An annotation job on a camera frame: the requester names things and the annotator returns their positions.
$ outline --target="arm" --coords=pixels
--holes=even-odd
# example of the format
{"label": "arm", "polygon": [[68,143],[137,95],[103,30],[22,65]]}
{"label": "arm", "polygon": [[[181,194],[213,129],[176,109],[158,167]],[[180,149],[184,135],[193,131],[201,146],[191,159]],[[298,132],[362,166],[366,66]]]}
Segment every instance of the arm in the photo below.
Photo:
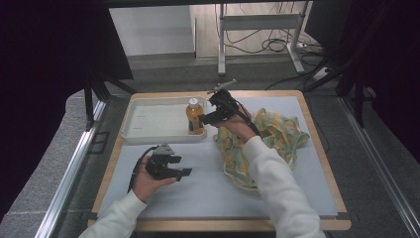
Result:
{"label": "arm", "polygon": [[86,230],[79,238],[130,237],[136,227],[137,217],[146,208],[133,190],[121,200],[114,201],[105,211],[104,217]]}
{"label": "arm", "polygon": [[139,168],[133,189],[121,200],[114,201],[105,210],[104,217],[88,227],[79,238],[92,237],[130,237],[137,224],[137,217],[146,208],[146,201],[161,186],[176,182],[176,178],[154,180],[146,171],[144,157]]}
{"label": "arm", "polygon": [[237,115],[213,126],[226,127],[245,143],[243,152],[250,162],[250,175],[257,184],[277,237],[325,237],[318,214],[276,150],[269,149]]}

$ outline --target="yellow cloth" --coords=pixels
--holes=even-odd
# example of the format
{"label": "yellow cloth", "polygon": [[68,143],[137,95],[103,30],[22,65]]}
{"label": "yellow cloth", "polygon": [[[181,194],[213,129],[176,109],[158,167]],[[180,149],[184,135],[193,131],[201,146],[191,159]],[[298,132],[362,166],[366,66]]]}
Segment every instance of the yellow cloth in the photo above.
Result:
{"label": "yellow cloth", "polygon": [[[255,115],[253,122],[262,134],[263,142],[269,148],[276,149],[293,170],[297,159],[296,149],[309,139],[307,133],[300,131],[297,118],[287,118],[262,108]],[[225,161],[225,174],[241,188],[257,189],[248,173],[248,160],[242,153],[244,144],[224,127],[218,129],[217,143]]]}

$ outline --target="orange bottle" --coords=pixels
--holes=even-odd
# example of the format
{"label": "orange bottle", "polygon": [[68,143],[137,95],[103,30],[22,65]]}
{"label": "orange bottle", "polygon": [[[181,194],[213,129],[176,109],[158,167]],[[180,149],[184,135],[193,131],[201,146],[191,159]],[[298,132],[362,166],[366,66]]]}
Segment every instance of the orange bottle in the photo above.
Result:
{"label": "orange bottle", "polygon": [[198,115],[203,114],[203,107],[198,103],[197,98],[189,99],[189,104],[185,109],[188,117],[188,134],[201,135],[204,133],[203,123],[198,119]]}

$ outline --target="white container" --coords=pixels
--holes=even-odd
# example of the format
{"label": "white container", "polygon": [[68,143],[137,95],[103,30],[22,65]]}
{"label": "white container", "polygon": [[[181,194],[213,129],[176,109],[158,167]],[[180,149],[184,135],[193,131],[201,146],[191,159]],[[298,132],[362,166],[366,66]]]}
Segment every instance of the white container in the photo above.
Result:
{"label": "white container", "polygon": [[207,137],[188,134],[188,118],[185,108],[189,99],[197,98],[206,113],[206,99],[201,96],[140,98],[129,104],[121,131],[130,144],[188,143]]}

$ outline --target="white sleeve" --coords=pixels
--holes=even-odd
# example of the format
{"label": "white sleeve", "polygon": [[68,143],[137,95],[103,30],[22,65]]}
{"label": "white sleeve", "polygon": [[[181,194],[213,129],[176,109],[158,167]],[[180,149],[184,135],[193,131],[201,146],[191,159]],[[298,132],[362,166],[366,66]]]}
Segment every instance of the white sleeve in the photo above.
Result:
{"label": "white sleeve", "polygon": [[277,237],[325,237],[321,221],[310,206],[293,173],[275,149],[255,136],[243,150],[250,162],[250,175],[275,227]]}
{"label": "white sleeve", "polygon": [[79,236],[93,237],[130,237],[137,224],[137,217],[146,208],[132,190],[121,200],[114,201],[104,216]]}

